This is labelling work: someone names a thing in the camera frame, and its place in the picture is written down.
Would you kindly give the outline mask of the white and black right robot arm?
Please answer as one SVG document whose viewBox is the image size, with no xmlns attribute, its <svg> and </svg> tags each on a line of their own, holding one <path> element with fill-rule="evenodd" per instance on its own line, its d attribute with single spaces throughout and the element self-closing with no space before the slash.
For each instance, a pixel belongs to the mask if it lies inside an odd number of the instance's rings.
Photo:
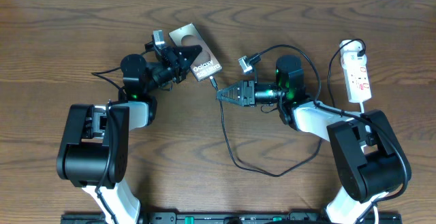
<svg viewBox="0 0 436 224">
<path fill-rule="evenodd" d="M 326 207 L 332 223 L 362 223 L 379 202 L 404 193 L 411 166 L 381 110 L 346 112 L 306 92 L 299 57 L 277 59 L 275 82 L 241 80 L 216 94 L 239 106 L 274 104 L 285 125 L 330 143 L 341 188 Z"/>
</svg>

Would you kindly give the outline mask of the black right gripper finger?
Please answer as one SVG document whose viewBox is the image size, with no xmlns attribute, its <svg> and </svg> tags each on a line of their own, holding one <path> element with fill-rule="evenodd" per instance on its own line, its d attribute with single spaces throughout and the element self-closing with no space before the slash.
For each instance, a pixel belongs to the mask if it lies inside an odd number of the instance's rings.
<svg viewBox="0 0 436 224">
<path fill-rule="evenodd" d="M 239 96 L 236 96 L 236 97 L 226 97 L 226 96 L 218 94 L 217 95 L 217 99 L 219 101 L 224 101 L 224 102 L 227 102 L 227 103 L 232 103 L 232 104 L 238 105 L 238 106 L 241 106 L 243 104 L 243 102 L 240 100 Z"/>
<path fill-rule="evenodd" d="M 240 97 L 242 81 L 236 82 L 224 89 L 217 91 L 217 97 Z"/>
</svg>

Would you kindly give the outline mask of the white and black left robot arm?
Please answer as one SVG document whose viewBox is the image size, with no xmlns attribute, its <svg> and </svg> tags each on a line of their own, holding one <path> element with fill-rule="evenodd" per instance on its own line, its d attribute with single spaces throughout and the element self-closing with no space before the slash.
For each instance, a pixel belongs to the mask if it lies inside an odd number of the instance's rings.
<svg viewBox="0 0 436 224">
<path fill-rule="evenodd" d="M 131 192 L 125 173 L 129 133 L 149 126 L 156 117 L 151 95 L 186 76 L 202 47 L 147 43 L 157 61 L 129 54 L 118 67 L 123 85 L 117 101 L 103 105 L 73 104 L 69 109 L 57 156 L 57 174 L 87 192 L 103 212 L 100 223 L 144 223 L 140 200 Z"/>
</svg>

